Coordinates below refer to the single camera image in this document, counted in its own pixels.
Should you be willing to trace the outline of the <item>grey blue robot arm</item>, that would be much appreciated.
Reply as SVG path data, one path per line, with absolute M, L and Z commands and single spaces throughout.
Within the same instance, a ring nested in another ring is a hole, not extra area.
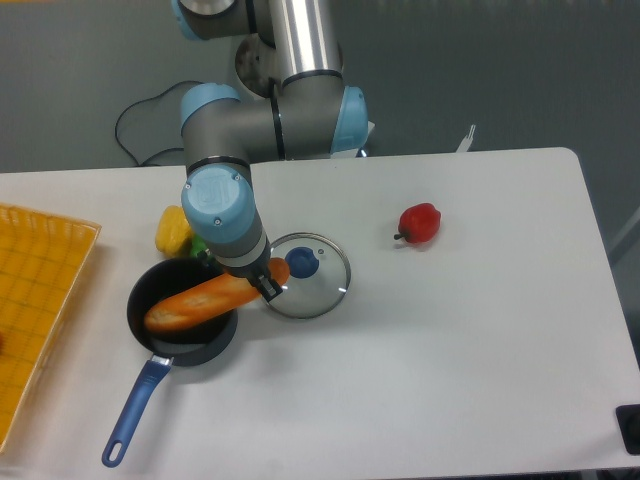
M 175 1 L 172 9 L 187 38 L 251 34 L 275 53 L 265 98 L 243 102 L 229 85 L 202 83 L 180 106 L 186 219 L 225 272 L 270 301 L 282 283 L 268 267 L 251 166 L 361 148 L 364 95 L 344 83 L 326 1 Z

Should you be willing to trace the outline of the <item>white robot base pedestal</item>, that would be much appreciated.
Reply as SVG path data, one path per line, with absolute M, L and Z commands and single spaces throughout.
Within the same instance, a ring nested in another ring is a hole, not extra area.
M 245 38 L 237 49 L 235 72 L 243 87 L 256 99 L 281 94 L 296 80 L 318 75 L 341 77 L 344 70 L 343 51 L 339 43 L 329 47 L 317 39 L 286 45 L 284 68 L 281 56 L 258 34 Z

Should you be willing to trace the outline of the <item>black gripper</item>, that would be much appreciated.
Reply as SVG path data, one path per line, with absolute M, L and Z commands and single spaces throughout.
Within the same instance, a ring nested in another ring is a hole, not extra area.
M 271 276 L 269 270 L 270 256 L 250 257 L 217 257 L 217 262 L 232 276 L 245 278 L 259 292 L 265 301 L 273 301 L 282 294 L 283 289 Z

